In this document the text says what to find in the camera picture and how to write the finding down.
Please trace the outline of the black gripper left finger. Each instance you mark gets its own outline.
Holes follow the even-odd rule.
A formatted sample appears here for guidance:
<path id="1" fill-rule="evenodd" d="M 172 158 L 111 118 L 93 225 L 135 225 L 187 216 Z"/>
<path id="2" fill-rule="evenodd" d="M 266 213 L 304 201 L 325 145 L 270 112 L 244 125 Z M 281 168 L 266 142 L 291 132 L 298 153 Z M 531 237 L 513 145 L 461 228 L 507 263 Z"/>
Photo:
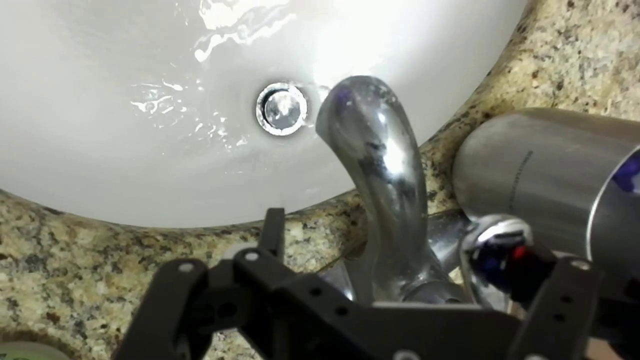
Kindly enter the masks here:
<path id="1" fill-rule="evenodd" d="M 189 314 L 204 289 L 209 265 L 178 257 L 162 263 L 146 287 L 113 360 L 204 360 L 211 336 L 199 336 Z"/>

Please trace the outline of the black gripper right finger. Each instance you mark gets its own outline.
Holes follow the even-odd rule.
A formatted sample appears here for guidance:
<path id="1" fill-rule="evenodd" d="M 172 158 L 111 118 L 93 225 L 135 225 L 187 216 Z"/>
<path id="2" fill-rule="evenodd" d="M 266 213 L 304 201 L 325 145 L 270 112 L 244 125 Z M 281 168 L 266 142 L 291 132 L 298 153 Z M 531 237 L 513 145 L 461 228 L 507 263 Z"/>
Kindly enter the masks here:
<path id="1" fill-rule="evenodd" d="M 583 360 L 601 298 L 601 272 L 560 257 L 518 328 L 509 360 Z"/>

